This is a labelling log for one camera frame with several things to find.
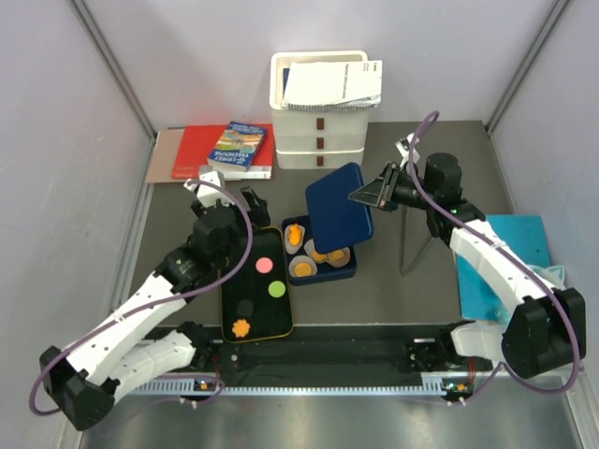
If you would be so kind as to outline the orange round cookie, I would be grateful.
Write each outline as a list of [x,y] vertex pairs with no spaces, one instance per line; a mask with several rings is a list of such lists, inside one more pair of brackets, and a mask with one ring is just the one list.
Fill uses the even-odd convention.
[[308,262],[299,262],[294,267],[294,274],[299,278],[312,276],[313,273],[313,267]]
[[311,257],[318,264],[324,263],[327,260],[327,256],[325,254],[320,254],[318,252],[312,252]]

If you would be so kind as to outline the orange flower cookie top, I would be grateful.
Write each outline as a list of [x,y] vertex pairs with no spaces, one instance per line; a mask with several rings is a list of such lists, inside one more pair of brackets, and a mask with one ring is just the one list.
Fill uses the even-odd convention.
[[288,241],[292,246],[300,246],[303,241],[303,228],[298,224],[289,226]]

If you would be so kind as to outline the orange round cookie bottom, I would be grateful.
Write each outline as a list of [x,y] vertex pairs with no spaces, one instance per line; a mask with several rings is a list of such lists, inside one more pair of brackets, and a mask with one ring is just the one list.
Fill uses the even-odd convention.
[[313,267],[308,262],[299,262],[294,267],[294,274],[299,278],[312,276],[313,273]]

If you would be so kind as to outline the blue tin lid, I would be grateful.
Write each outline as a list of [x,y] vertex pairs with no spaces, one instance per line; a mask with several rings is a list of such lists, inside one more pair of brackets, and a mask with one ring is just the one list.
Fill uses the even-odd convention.
[[306,188],[306,206],[319,253],[330,253],[373,237],[370,209],[349,199],[363,186],[360,166],[348,163]]

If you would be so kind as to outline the orange small flower cookie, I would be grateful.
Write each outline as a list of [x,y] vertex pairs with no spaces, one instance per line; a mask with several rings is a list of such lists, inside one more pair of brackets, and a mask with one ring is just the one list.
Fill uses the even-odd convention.
[[328,261],[333,262],[333,261],[343,259],[344,257],[345,257],[344,249],[335,250],[328,254]]

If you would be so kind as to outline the blue cookie tin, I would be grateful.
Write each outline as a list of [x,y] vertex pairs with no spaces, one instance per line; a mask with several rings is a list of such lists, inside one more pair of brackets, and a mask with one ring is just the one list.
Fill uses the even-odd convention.
[[[287,263],[287,271],[289,268],[289,263],[292,258],[297,255],[306,255],[303,250],[304,243],[309,239],[314,239],[314,233],[312,232],[312,227],[310,224],[309,217],[307,215],[290,217],[286,218],[282,221],[282,231],[285,232],[285,227],[287,225],[291,225],[292,223],[298,223],[305,228],[305,237],[303,241],[302,248],[295,254],[288,254],[285,250],[285,259]],[[339,281],[343,279],[352,278],[357,271],[357,259],[355,257],[354,248],[352,246],[348,247],[351,250],[351,259],[349,263],[341,268],[334,268],[329,265],[327,262],[317,265],[317,274],[308,278],[294,279],[290,276],[288,271],[288,278],[292,285],[295,286],[303,286],[315,283],[322,282],[332,282]]]

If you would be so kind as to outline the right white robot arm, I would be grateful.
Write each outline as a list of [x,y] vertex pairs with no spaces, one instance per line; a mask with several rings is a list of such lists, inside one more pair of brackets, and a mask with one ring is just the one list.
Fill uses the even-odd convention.
[[431,235],[466,261],[500,299],[503,322],[465,320],[435,339],[437,359],[460,369],[471,357],[502,362],[522,379],[566,365],[579,369],[586,354],[586,304],[574,288],[561,289],[532,272],[463,198],[455,156],[428,157],[424,176],[395,163],[350,193],[351,201],[384,211],[424,210]]

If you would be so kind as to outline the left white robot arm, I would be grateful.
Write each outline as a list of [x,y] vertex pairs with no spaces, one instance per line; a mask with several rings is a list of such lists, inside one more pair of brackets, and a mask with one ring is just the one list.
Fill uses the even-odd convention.
[[267,201],[250,187],[241,190],[244,205],[205,181],[192,190],[197,219],[187,241],[167,253],[138,291],[94,330],[39,358],[36,385],[79,431],[96,426],[137,387],[175,369],[199,371],[211,363],[211,341],[192,322],[148,345],[141,341],[198,295],[237,274],[254,233],[270,225],[270,215]]

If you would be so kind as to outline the grey metal tongs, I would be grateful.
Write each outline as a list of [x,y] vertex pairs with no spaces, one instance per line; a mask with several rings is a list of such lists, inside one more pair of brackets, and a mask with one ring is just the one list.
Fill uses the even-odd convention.
[[401,215],[401,223],[402,230],[400,234],[400,252],[399,252],[399,270],[400,274],[403,278],[407,277],[411,274],[417,266],[420,264],[424,256],[426,255],[428,249],[431,247],[434,242],[434,237],[429,236],[424,245],[417,252],[414,259],[407,263],[406,262],[406,249],[407,249],[407,219],[408,219],[408,209],[406,207],[402,208]]

